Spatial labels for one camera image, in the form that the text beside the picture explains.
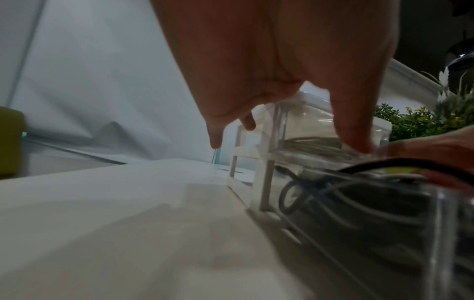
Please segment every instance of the white tabletop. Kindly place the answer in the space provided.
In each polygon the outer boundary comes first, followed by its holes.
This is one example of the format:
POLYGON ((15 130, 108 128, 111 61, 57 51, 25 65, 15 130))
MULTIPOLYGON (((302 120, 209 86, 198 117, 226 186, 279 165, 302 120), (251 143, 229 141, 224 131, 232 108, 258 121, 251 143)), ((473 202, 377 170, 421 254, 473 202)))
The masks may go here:
POLYGON ((227 175, 176 159, 0 181, 0 299, 363 298, 227 175))

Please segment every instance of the transparent container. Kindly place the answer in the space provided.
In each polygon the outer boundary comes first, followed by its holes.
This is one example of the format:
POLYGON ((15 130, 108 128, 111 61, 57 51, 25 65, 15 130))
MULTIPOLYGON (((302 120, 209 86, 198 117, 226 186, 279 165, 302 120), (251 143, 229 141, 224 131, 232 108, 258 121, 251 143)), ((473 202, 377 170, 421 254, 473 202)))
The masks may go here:
MULTIPOLYGON (((387 144, 391 131, 390 122, 374 118, 372 143, 376 147, 387 144)), ((346 163, 365 158, 340 141, 329 102, 304 92, 276 104, 273 137, 274 152, 301 152, 346 163)))
POLYGON ((307 164, 277 159, 270 206, 367 299, 474 299, 472 199, 415 175, 307 164))

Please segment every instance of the yellow object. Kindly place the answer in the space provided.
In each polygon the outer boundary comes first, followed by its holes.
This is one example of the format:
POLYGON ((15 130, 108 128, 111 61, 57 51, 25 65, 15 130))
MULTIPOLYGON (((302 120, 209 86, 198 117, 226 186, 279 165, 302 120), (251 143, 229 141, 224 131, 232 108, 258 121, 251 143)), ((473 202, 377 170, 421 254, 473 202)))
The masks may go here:
POLYGON ((417 171, 418 168, 405 168, 405 167, 393 167, 385 168, 385 173, 387 174, 410 174, 417 171))
POLYGON ((21 167, 21 136, 25 117, 19 111, 0 107, 0 175, 15 175, 21 167))

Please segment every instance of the hand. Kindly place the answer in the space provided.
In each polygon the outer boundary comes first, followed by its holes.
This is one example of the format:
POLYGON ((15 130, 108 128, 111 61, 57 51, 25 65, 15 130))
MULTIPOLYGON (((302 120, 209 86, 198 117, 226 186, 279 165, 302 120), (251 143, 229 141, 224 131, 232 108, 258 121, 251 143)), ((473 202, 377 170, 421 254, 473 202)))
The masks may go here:
MULTIPOLYGON (((397 141, 389 144, 389 158, 418 158, 438 162, 462 170, 474 171, 474 126, 450 133, 397 141)), ((433 171, 421 171, 431 183, 462 189, 471 194, 473 187, 467 187, 455 178, 433 171)))
POLYGON ((399 0, 151 0, 213 148, 226 125, 304 81, 331 94, 342 141, 370 151, 372 116, 398 36, 399 0))

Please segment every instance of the white flower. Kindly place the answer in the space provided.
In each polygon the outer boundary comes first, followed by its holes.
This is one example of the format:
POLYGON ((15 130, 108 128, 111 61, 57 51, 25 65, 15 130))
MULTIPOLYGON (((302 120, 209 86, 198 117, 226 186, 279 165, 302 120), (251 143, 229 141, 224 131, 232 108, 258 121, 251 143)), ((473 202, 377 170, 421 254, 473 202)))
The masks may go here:
POLYGON ((447 98, 447 94, 445 91, 442 91, 441 94, 438 94, 438 102, 443 102, 444 100, 446 100, 447 98))
POLYGON ((448 87, 449 86, 449 70, 448 67, 446 67, 443 71, 439 72, 439 77, 438 77, 439 83, 443 87, 448 87))

